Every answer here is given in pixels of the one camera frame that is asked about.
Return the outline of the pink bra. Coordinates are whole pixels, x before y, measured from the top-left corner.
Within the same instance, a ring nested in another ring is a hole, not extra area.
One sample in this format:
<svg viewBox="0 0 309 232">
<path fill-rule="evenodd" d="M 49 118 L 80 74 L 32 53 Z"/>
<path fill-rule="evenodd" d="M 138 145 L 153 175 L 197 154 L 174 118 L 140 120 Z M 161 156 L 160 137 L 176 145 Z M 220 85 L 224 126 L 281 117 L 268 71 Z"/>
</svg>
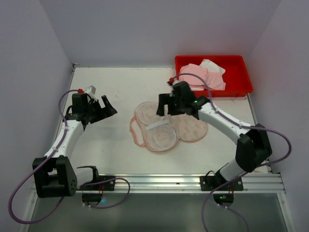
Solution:
<svg viewBox="0 0 309 232">
<path fill-rule="evenodd" d="M 199 65 L 189 63 L 180 69 L 179 81 L 186 81 L 194 91 L 203 91 L 206 86 L 211 90 L 225 90 L 226 83 L 223 80 L 225 69 L 204 59 Z"/>
</svg>

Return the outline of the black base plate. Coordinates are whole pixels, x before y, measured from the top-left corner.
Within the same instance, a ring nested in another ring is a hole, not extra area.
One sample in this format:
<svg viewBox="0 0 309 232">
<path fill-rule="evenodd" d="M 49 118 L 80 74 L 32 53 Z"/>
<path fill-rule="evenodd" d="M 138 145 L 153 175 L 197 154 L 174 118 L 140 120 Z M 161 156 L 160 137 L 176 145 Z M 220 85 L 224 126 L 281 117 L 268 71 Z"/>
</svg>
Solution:
<svg viewBox="0 0 309 232">
<path fill-rule="evenodd" d="M 211 176 L 200 176 L 199 177 L 199 183 L 200 183 L 200 189 L 201 191 L 211 191 L 213 189 L 215 189 L 216 187 L 218 187 L 219 185 L 215 182 L 215 177 L 213 175 Z M 237 179 L 236 181 L 221 187 L 220 189 L 218 189 L 218 191 L 243 191 L 244 187 L 243 187 L 243 183 L 242 183 L 242 179 Z"/>
<path fill-rule="evenodd" d="M 80 186 L 80 191 L 114 191 L 115 189 L 115 176 L 112 175 L 99 175 L 93 181 L 89 182 L 91 185 L 85 184 Z"/>
</svg>

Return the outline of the aluminium mounting rail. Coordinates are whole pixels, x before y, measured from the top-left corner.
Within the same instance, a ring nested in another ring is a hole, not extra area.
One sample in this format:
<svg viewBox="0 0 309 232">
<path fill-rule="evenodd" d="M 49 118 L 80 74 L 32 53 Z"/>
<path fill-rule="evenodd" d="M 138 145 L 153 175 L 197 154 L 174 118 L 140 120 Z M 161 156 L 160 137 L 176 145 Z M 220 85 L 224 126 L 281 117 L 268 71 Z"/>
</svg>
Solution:
<svg viewBox="0 0 309 232">
<path fill-rule="evenodd" d="M 115 189 L 117 193 L 125 192 L 130 188 L 132 193 L 200 193 L 199 174 L 149 174 L 115 176 Z M 243 176 L 243 191 L 218 191 L 215 193 L 284 193 L 284 185 L 279 174 L 247 174 Z M 86 173 L 79 173 L 77 179 L 69 183 L 70 188 L 79 188 L 82 185 L 91 185 L 90 176 Z"/>
</svg>

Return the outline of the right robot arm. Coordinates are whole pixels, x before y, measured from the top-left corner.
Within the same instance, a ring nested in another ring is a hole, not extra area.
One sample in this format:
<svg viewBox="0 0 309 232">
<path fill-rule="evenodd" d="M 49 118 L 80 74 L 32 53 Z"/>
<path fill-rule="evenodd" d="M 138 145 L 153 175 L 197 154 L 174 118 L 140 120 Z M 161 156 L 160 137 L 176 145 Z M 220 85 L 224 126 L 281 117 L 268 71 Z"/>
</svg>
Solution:
<svg viewBox="0 0 309 232">
<path fill-rule="evenodd" d="M 171 87 L 170 93 L 159 94 L 157 115 L 167 112 L 171 116 L 192 116 L 211 124 L 236 145 L 235 158 L 219 169 L 212 179 L 208 179 L 208 183 L 218 187 L 241 174 L 251 173 L 271 155 L 268 135 L 260 124 L 253 127 L 221 113 L 210 98 L 196 97 L 185 81 Z"/>
</svg>

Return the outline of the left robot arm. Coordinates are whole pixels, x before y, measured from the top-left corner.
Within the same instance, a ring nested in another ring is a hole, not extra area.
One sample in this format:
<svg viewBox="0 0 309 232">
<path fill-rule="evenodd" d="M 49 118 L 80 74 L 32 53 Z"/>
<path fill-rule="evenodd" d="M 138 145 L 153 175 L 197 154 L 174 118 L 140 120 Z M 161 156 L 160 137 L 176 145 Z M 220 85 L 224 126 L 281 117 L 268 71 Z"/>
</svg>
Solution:
<svg viewBox="0 0 309 232">
<path fill-rule="evenodd" d="M 70 158 L 86 126 L 115 115 L 117 110 L 105 95 L 98 100 L 88 92 L 74 93 L 71 99 L 54 144 L 32 163 L 40 198 L 73 196 L 81 186 L 98 181 L 96 166 L 73 167 Z"/>
</svg>

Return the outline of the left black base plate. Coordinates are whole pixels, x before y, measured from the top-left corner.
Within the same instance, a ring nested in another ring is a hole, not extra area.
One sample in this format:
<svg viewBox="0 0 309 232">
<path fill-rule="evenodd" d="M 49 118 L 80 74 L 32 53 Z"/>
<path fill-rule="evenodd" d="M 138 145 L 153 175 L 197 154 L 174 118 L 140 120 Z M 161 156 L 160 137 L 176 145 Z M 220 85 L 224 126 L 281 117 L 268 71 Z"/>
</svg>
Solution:
<svg viewBox="0 0 309 232">
<path fill-rule="evenodd" d="M 115 176 L 112 175 L 99 175 L 93 181 L 89 182 L 91 185 L 85 184 L 80 186 L 80 191 L 114 191 L 115 189 Z"/>
</svg>

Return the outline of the red plastic tray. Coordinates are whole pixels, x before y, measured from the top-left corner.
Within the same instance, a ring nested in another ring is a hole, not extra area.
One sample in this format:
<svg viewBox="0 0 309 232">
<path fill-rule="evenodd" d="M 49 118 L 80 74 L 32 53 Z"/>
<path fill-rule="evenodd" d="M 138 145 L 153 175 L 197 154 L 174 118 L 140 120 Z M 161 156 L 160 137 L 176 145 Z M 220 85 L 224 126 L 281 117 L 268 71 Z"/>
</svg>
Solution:
<svg viewBox="0 0 309 232">
<path fill-rule="evenodd" d="M 225 69 L 223 74 L 223 81 L 226 83 L 225 90 L 211 90 L 212 97 L 245 97 L 253 91 L 244 59 L 239 55 L 178 55 L 175 57 L 176 73 L 179 73 L 183 66 L 190 63 L 199 65 L 204 59 L 209 59 Z"/>
</svg>

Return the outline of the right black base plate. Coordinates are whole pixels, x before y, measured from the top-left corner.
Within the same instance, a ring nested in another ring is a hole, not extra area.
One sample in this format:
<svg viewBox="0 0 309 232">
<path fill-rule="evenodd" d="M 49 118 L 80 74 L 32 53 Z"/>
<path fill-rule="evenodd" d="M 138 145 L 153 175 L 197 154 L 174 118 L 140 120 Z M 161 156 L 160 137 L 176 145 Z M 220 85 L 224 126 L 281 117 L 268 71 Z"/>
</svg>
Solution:
<svg viewBox="0 0 309 232">
<path fill-rule="evenodd" d="M 215 182 L 215 177 L 213 175 L 211 176 L 200 176 L 199 177 L 199 183 L 200 183 L 200 189 L 201 191 L 211 191 L 213 189 L 215 189 L 216 187 L 218 187 L 219 185 Z M 220 189 L 218 189 L 218 191 L 243 191 L 244 187 L 243 187 L 243 183 L 242 183 L 242 179 L 237 179 L 236 181 L 221 187 Z"/>
</svg>

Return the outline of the floral laundry bag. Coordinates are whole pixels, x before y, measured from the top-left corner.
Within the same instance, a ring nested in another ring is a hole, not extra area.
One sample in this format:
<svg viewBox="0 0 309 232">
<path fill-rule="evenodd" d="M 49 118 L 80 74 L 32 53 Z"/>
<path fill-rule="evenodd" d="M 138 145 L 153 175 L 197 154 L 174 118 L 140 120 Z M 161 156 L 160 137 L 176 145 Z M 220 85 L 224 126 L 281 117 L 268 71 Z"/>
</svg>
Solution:
<svg viewBox="0 0 309 232">
<path fill-rule="evenodd" d="M 129 130 L 133 141 L 140 147 L 153 152 L 165 152 L 173 149 L 179 141 L 195 143 L 208 133 L 207 123 L 193 116 L 156 114 L 158 103 L 147 101 L 139 104 L 131 119 Z"/>
</svg>

